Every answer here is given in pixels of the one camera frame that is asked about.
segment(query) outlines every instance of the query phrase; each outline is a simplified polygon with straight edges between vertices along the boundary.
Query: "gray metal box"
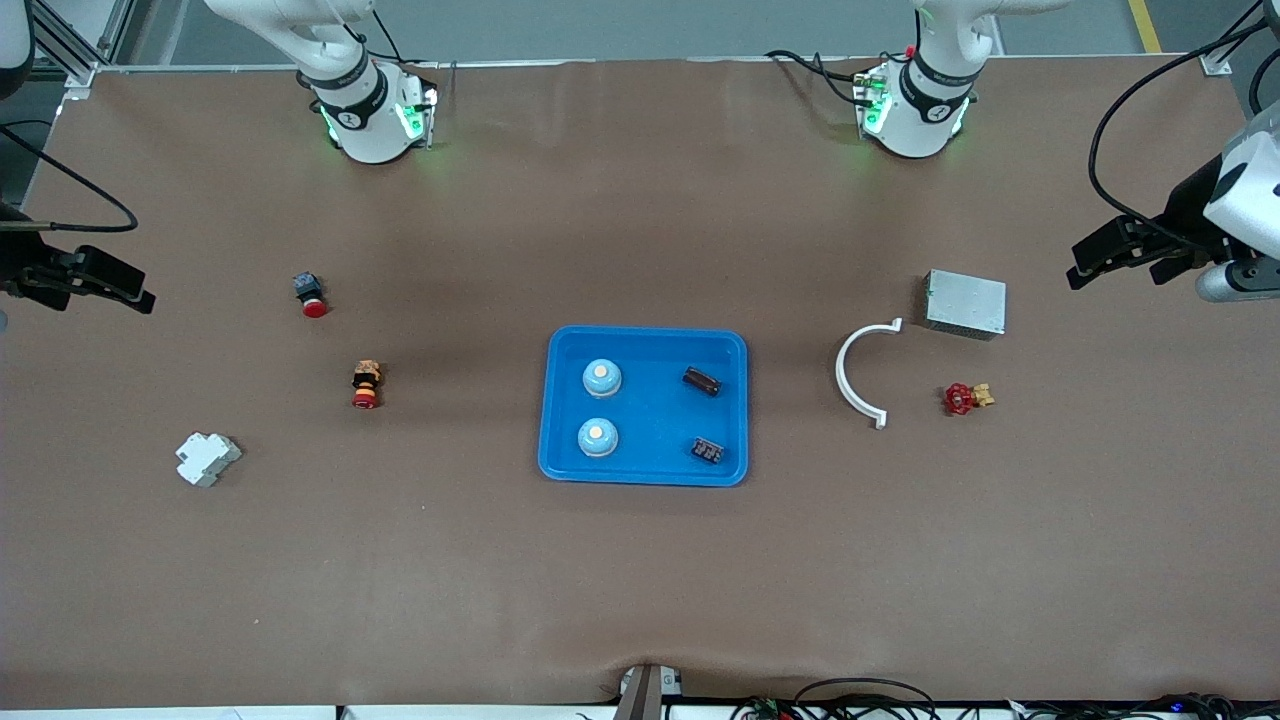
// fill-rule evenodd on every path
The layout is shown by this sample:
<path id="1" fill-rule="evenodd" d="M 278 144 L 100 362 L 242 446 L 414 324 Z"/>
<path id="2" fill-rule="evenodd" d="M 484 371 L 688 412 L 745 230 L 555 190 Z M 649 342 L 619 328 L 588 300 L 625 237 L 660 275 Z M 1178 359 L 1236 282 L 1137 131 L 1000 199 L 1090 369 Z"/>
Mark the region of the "gray metal box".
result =
<path id="1" fill-rule="evenodd" d="M 929 270 L 924 278 L 924 325 L 977 340 L 1005 334 L 1005 283 Z"/>

